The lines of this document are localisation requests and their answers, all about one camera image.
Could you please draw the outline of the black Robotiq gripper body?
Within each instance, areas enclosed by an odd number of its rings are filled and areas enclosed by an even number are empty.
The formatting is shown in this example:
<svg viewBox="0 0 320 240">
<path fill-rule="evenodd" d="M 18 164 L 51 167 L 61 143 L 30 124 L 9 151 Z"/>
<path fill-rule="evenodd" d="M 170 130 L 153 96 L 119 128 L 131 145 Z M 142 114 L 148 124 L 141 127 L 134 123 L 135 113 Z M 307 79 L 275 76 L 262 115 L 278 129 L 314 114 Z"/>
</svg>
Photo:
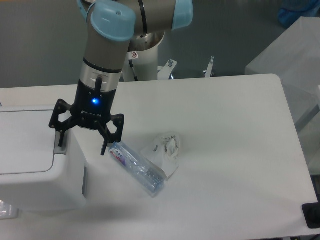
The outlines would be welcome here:
<svg viewBox="0 0 320 240">
<path fill-rule="evenodd" d="M 79 127 L 97 130 L 106 129 L 111 121 L 111 108 L 116 90 L 96 91 L 82 81 L 78 82 L 74 103 L 70 108 L 71 120 Z"/>
</svg>

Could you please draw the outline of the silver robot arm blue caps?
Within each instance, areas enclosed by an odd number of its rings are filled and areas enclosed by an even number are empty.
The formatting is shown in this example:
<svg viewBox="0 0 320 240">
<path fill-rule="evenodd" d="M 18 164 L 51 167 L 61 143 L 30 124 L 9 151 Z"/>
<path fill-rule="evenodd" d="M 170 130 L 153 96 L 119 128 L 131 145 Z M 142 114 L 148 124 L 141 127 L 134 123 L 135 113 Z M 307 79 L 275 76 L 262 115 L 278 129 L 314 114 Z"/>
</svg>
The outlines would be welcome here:
<svg viewBox="0 0 320 240">
<path fill-rule="evenodd" d="M 87 43 L 73 104 L 59 99 L 49 127 L 59 146 L 73 127 L 98 131 L 101 152 L 122 139 L 125 117 L 111 114 L 112 104 L 134 37 L 174 31 L 193 20 L 190 0 L 96 0 L 83 11 Z"/>
</svg>

